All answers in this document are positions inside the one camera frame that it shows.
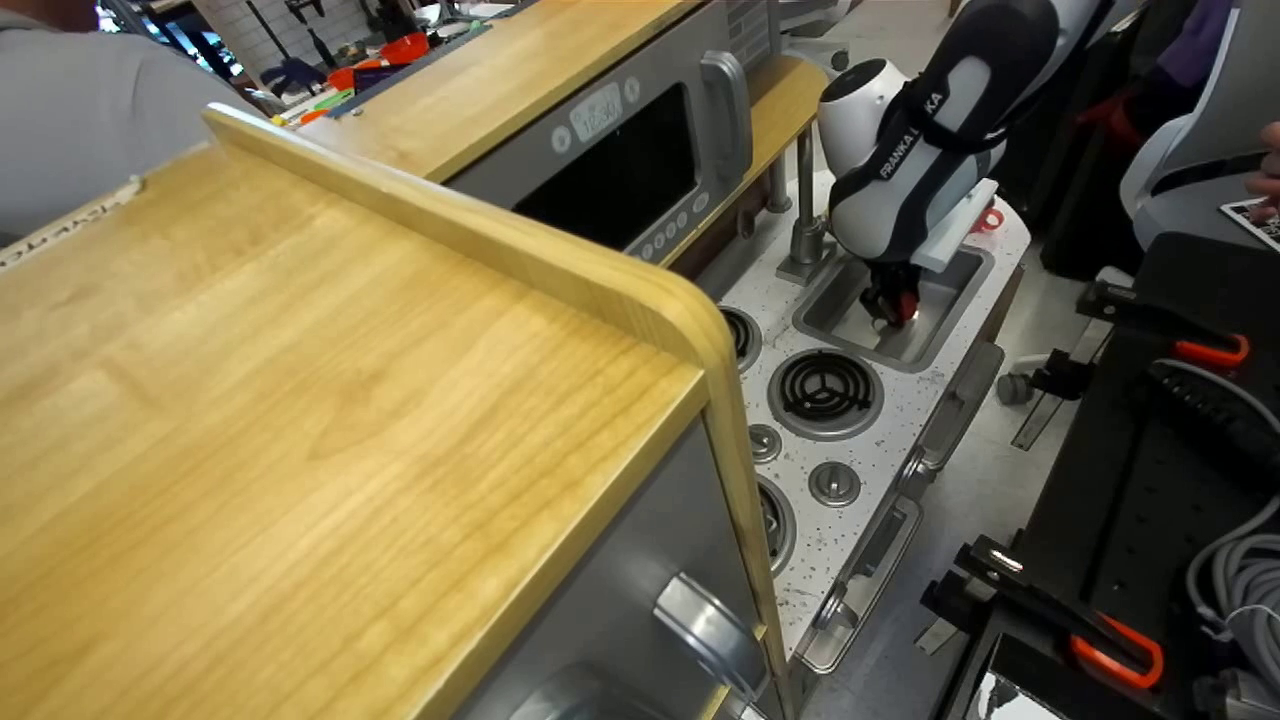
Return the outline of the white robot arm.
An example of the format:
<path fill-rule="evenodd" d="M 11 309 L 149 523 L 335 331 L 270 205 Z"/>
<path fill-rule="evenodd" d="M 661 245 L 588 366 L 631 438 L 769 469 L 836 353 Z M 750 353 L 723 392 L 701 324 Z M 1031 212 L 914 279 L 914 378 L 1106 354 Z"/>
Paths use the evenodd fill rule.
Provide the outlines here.
<path fill-rule="evenodd" d="M 836 175 L 831 239 L 869 264 L 940 272 L 998 196 L 1018 111 L 1084 48 L 1117 0 L 964 0 L 931 58 L 862 58 L 821 91 Z"/>

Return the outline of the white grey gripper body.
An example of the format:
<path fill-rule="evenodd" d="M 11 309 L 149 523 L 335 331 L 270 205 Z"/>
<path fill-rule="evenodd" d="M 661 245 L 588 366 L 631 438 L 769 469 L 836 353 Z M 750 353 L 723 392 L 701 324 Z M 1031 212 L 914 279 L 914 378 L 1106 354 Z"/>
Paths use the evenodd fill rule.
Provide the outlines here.
<path fill-rule="evenodd" d="M 998 184 L 979 172 L 922 172 L 889 175 L 876 193 L 889 212 L 882 264 L 946 267 Z"/>

